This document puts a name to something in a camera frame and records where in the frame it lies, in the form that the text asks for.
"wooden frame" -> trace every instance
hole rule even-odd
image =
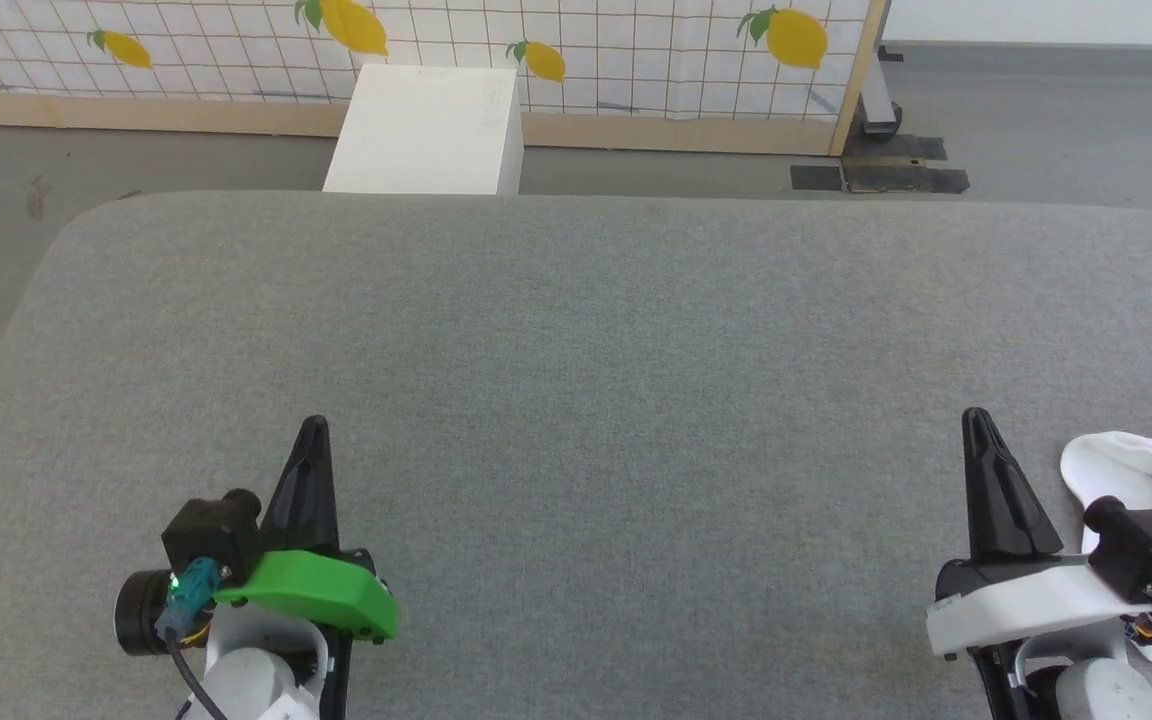
[[[870,0],[835,124],[796,119],[666,120],[524,114],[530,146],[841,156],[888,0]],[[338,137],[347,105],[116,99],[0,92],[0,126]]]

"black cable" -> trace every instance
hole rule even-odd
[[[180,652],[179,636],[175,630],[168,628],[168,632],[165,632],[164,635],[165,637],[162,641],[166,643],[166,646],[168,646],[168,652],[172,653],[172,661],[177,666],[180,676],[184,679],[184,684],[189,685],[189,691],[194,694],[194,697],[198,698],[200,705],[205,707],[215,720],[229,720],[228,717],[225,717],[225,713],[217,707],[217,703],[211,700],[210,694],[207,694],[205,689],[202,689],[202,683],[198,682],[194,670],[189,669],[189,664],[184,661],[184,655]]]

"gray floor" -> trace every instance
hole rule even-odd
[[[887,65],[902,132],[945,138],[965,200],[1152,209],[1152,54],[907,50]],[[65,223],[134,192],[317,190],[333,141],[0,128],[0,336]],[[774,156],[529,149],[522,191],[552,195],[893,200],[790,188]],[[927,196],[916,196],[927,199]]]

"white wall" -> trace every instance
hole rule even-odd
[[[882,39],[1152,45],[1152,0],[892,0]]]

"wooden baseboard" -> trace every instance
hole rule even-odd
[[[0,92],[0,126],[338,137],[346,105],[122,99]],[[529,146],[831,156],[835,126],[813,120],[666,120],[525,114]]]

